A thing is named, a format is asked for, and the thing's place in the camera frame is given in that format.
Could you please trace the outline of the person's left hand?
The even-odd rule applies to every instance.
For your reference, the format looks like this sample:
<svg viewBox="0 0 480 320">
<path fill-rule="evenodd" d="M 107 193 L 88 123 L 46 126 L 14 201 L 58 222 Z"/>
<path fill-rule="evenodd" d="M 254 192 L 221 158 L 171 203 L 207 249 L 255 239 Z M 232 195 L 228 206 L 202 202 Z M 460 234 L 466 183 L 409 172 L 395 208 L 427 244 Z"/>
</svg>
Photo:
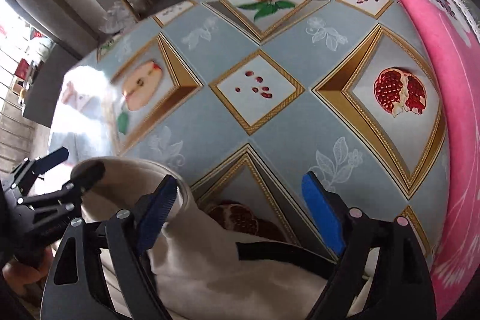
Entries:
<svg viewBox="0 0 480 320">
<path fill-rule="evenodd" d="M 26 286 L 42 280 L 49 273 L 54 255 L 51 247 L 44 250 L 44 256 L 38 268 L 26 266 L 18 261 L 12 261 L 2 268 L 2 276 L 8 286 L 18 296 L 27 294 Z"/>
</svg>

